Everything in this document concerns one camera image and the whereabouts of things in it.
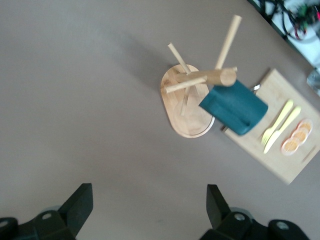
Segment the gray surface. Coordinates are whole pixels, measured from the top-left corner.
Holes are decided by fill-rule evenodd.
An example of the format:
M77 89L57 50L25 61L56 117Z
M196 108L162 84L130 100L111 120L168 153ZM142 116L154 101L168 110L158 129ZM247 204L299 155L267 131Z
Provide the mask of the gray surface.
M318 239L320 155L286 186L216 121L177 135L159 91L177 63L225 66L248 87L277 68L318 110L312 67L246 0L0 1L0 211L23 223L93 184L86 239L196 240L210 227L207 184L260 223L287 219Z

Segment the knife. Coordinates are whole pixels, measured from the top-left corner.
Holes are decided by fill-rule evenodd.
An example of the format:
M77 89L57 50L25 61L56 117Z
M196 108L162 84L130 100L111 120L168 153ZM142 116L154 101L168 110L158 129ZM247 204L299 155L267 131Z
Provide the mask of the knife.
M296 119L296 117L300 114L301 112L301 107L300 106L296 106L292 112L290 113L290 115L288 116L288 118L285 120L285 122L282 124L282 126L280 127L279 130L275 131L271 137L269 138L268 142L265 145L263 154L266 154L269 149L271 148L271 146L275 143L275 141L278 139L278 137L282 134L282 132L290 125L290 123L293 122L293 120Z

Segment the glass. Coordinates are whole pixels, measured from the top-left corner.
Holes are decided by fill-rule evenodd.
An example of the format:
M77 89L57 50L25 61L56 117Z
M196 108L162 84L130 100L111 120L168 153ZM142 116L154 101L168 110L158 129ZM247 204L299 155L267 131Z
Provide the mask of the glass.
M320 97L320 68L315 68L306 78L306 83Z

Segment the oval wooden base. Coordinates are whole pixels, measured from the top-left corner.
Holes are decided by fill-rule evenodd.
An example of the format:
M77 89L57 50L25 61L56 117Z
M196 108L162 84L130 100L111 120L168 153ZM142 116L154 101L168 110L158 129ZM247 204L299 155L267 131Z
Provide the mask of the oval wooden base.
M198 71L192 65L187 66L192 72ZM178 84L176 81L176 74L178 73L185 73L180 64L170 68L162 78L160 90L164 108L171 126L177 134L185 138L198 138L208 132L215 121L212 115L199 107L200 102L209 93L209 89L206 84L197 84L190 87L185 114L182 116L180 113L185 90L181 89L171 93L163 91L164 87Z

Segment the citrus slice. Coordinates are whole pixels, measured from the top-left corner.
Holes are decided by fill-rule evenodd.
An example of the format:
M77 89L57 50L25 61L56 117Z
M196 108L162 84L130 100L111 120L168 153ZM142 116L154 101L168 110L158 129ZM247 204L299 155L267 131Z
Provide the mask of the citrus slice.
M305 127L299 127L292 133L292 138L297 138L299 141L299 145L302 145L305 143L309 135L309 130Z
M310 134L311 131L312 131L313 126L314 126L314 124L313 124L312 120L308 119L308 118L305 118L301 122L299 122L297 128L298 129L300 129L300 128L307 129L308 130L308 134Z
M290 137L284 141L281 146L281 152L285 156L290 156L294 154L300 145L299 138L297 137Z

